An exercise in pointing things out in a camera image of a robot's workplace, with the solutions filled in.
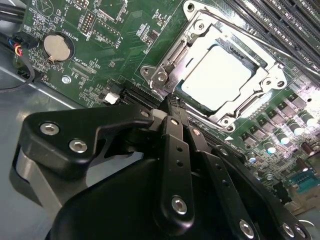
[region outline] black cable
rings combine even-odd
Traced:
[[[25,15],[26,10],[18,6],[12,6],[8,4],[0,3],[0,11],[23,16]]]
[[[22,24],[23,22],[23,17],[18,16],[18,15],[13,15],[5,12],[0,11],[0,20],[4,20],[7,22],[15,23],[15,24]]]
[[[22,83],[18,86],[13,86],[13,87],[8,87],[8,88],[0,88],[0,93],[10,93],[10,92],[14,92],[14,91],[20,90],[22,88],[25,88],[30,83],[32,83],[32,81],[35,79],[36,73],[35,73],[34,68],[31,65],[30,61],[28,60],[28,58],[26,58],[25,56],[20,56],[20,59],[23,61],[23,63],[25,64],[25,66],[29,70],[29,78],[24,83]]]

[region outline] surface-mount component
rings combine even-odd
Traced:
[[[295,105],[298,109],[303,109],[307,106],[307,103],[302,100],[297,94],[292,94],[287,98],[293,105]]]
[[[261,128],[263,128],[268,133],[272,133],[273,130],[276,128],[274,125],[272,125],[267,119],[263,118],[259,122],[259,125]]]
[[[288,117],[292,117],[294,115],[296,115],[295,110],[293,110],[288,104],[286,104],[285,102],[282,102],[279,104],[278,109],[283,112],[283,114],[285,114]]]
[[[309,145],[309,143],[307,142],[303,142],[301,144],[301,148],[303,149],[303,151],[309,155],[309,156],[312,156],[314,155],[316,152],[313,150],[313,148]]]
[[[261,131],[257,126],[253,126],[253,128],[250,129],[250,132],[253,136],[255,136],[259,140],[266,137],[266,134],[263,131]]]
[[[301,135],[305,132],[305,130],[295,121],[288,124],[290,130],[294,133],[294,135]]]
[[[280,124],[284,124],[285,123],[285,119],[279,115],[275,110],[270,111],[268,114],[268,117],[275,122],[276,124],[280,125]]]
[[[275,136],[282,145],[286,145],[290,142],[290,139],[288,138],[288,136],[283,132],[279,132]]]
[[[304,113],[301,116],[301,119],[308,127],[315,126],[317,124],[317,120],[309,113]]]
[[[43,50],[51,62],[63,62],[75,53],[72,40],[62,33],[51,33],[43,39]]]
[[[248,133],[245,133],[244,135],[242,135],[241,138],[250,147],[254,146],[256,144],[256,142],[257,142]]]
[[[277,149],[275,148],[274,144],[272,142],[266,142],[265,144],[263,144],[264,149],[266,150],[266,152],[268,154],[274,154]]]

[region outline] electronic component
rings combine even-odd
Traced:
[[[14,33],[10,39],[14,43],[20,44],[23,49],[33,49],[39,44],[39,39],[23,31]]]
[[[316,152],[312,149],[312,147],[307,143],[303,142],[301,144],[301,148],[305,151],[305,153],[309,156],[314,155]]]
[[[274,125],[268,122],[268,120],[265,118],[261,119],[258,123],[260,127],[266,130],[268,133],[272,133],[273,130],[276,128]]]
[[[299,167],[299,169],[302,171],[302,172],[306,172],[309,170],[308,166],[306,165],[306,163],[301,159],[301,158],[298,158],[296,161],[295,161],[296,165]]]
[[[251,164],[254,164],[256,162],[256,157],[255,157],[255,154],[252,152],[252,151],[249,151],[247,154],[246,154],[246,157],[248,158],[249,162]]]
[[[250,129],[250,132],[259,140],[263,139],[266,136],[266,134],[263,131],[261,131],[257,126],[253,126],[253,128]]]
[[[311,116],[309,113],[304,113],[301,115],[301,119],[304,121],[304,123],[308,126],[315,126],[317,124],[317,120]]]
[[[283,68],[263,48],[238,31],[218,24],[213,14],[221,16],[222,12],[202,3],[196,8],[199,14],[194,17],[188,3],[183,4],[188,25],[162,61],[157,66],[142,65],[140,73],[162,98],[173,93],[181,82],[181,94],[210,110],[212,126],[228,131],[237,119],[256,110],[257,101],[264,101],[272,89],[284,89],[288,82]],[[265,64],[253,59],[249,49]],[[219,97],[212,100],[210,96]]]
[[[257,142],[248,133],[245,133],[244,135],[242,135],[242,140],[250,147],[254,146]]]
[[[303,170],[305,171],[298,173],[289,180],[291,184],[298,187],[297,192],[300,194],[320,184],[320,179],[311,170],[308,170],[308,167],[305,167]]]
[[[277,151],[273,143],[269,141],[263,144],[263,147],[268,154],[274,154]]]
[[[275,136],[282,145],[286,145],[290,142],[290,139],[288,138],[288,136],[283,132],[279,132]]]
[[[118,101],[118,99],[120,98],[120,96],[116,93],[113,92],[109,92],[105,98],[104,101],[107,103],[110,103],[111,105],[116,104],[116,102]]]
[[[268,117],[275,122],[276,124],[284,124],[285,123],[285,119],[280,116],[275,110],[270,111],[268,114]]]
[[[299,136],[305,132],[305,130],[301,126],[299,126],[299,124],[296,123],[295,121],[289,123],[288,127],[294,133],[294,135],[297,135],[297,136]]]
[[[61,32],[53,32],[45,36],[43,49],[46,57],[53,63],[64,62],[75,53],[72,40]]]
[[[293,105],[295,105],[298,109],[303,109],[307,106],[307,103],[303,101],[297,94],[292,94],[287,98]]]
[[[292,117],[294,115],[296,115],[295,110],[293,110],[288,104],[286,104],[285,102],[282,102],[279,104],[278,109],[283,112],[284,115],[288,116],[288,117]]]

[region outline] cable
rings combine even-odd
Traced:
[[[13,15],[5,12],[0,11],[0,20],[15,23],[15,24],[22,24],[23,22],[23,17],[18,16],[18,15]]]
[[[19,57],[21,57],[23,54],[22,54],[22,50],[21,50],[21,45],[19,44],[15,44],[14,45],[14,52],[15,54],[17,54]]]
[[[0,11],[23,16],[25,15],[26,10],[18,6],[12,6],[8,4],[0,3]]]
[[[28,58],[26,58],[25,56],[20,56],[20,59],[23,61],[23,63],[25,64],[25,66],[29,70],[29,78],[24,83],[22,83],[18,86],[13,86],[13,87],[9,87],[9,88],[0,88],[0,93],[10,93],[10,92],[14,92],[14,91],[20,90],[22,88],[25,88],[30,83],[32,83],[32,81],[35,79],[36,73],[35,73],[34,68],[31,65],[30,61],[28,60]]]

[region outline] black connector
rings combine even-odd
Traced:
[[[14,43],[20,44],[23,49],[33,49],[38,46],[39,40],[30,34],[20,31],[10,38]]]

